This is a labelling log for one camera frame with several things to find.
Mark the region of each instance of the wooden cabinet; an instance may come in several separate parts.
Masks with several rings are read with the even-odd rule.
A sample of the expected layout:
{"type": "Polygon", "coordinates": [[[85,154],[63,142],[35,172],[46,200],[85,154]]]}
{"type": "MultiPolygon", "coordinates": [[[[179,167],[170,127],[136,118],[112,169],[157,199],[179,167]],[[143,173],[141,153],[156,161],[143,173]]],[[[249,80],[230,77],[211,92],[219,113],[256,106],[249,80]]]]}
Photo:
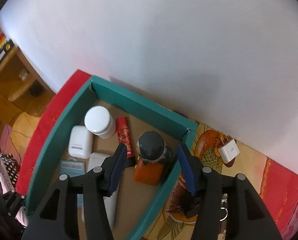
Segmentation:
{"type": "Polygon", "coordinates": [[[21,112],[31,113],[30,104],[36,98],[30,92],[33,85],[43,86],[49,96],[54,93],[36,73],[18,46],[14,46],[0,63],[0,120],[13,125],[21,112]],[[21,71],[28,75],[24,80],[19,77],[21,71]]]}

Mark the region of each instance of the white wall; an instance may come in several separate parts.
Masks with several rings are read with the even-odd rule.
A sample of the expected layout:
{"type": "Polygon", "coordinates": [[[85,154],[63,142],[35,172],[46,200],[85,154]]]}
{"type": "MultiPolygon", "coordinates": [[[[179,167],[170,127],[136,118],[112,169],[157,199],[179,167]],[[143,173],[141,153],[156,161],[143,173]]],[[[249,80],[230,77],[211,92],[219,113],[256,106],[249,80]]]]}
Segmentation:
{"type": "Polygon", "coordinates": [[[9,0],[0,23],[54,90],[81,68],[298,173],[296,0],[9,0]]]}

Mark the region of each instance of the screw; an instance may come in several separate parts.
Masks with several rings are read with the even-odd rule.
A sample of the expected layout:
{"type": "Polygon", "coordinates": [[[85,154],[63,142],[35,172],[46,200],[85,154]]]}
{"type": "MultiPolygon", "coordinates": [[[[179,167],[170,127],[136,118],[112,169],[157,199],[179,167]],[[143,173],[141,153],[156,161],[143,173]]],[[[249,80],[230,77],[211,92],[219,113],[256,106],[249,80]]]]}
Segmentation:
{"type": "Polygon", "coordinates": [[[68,178],[68,175],[67,174],[61,174],[60,176],[59,176],[59,179],[60,180],[66,180],[68,178]]]}
{"type": "Polygon", "coordinates": [[[203,167],[202,168],[202,171],[204,172],[204,173],[210,173],[211,172],[211,168],[210,167],[203,167]]]}
{"type": "Polygon", "coordinates": [[[239,173],[237,175],[237,178],[240,179],[240,180],[245,180],[246,179],[246,176],[244,174],[242,174],[242,173],[239,173]]]}
{"type": "Polygon", "coordinates": [[[102,171],[102,168],[100,167],[100,166],[97,166],[97,167],[94,167],[93,168],[93,172],[94,173],[99,173],[99,172],[101,172],[102,171]]]}

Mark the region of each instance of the power plug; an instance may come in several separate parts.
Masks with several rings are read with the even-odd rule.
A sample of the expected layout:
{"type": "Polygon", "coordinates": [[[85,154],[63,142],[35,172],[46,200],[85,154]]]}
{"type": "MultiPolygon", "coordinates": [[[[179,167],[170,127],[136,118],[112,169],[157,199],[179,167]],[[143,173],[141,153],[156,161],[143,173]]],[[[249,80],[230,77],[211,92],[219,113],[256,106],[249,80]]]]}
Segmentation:
{"type": "Polygon", "coordinates": [[[232,161],[240,152],[234,139],[218,148],[218,150],[224,163],[232,161]]]}

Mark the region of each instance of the white box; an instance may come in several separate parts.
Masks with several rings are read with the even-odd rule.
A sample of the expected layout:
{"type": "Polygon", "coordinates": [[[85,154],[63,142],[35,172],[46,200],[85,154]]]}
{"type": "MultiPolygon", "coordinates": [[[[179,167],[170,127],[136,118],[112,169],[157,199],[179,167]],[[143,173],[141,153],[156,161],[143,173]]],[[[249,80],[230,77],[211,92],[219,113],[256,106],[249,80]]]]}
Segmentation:
{"type": "Polygon", "coordinates": [[[75,158],[88,159],[92,151],[93,133],[84,125],[76,125],[72,128],[68,153],[75,158]]]}
{"type": "Polygon", "coordinates": [[[218,150],[224,163],[232,161],[240,152],[234,139],[218,148],[218,150]]]}

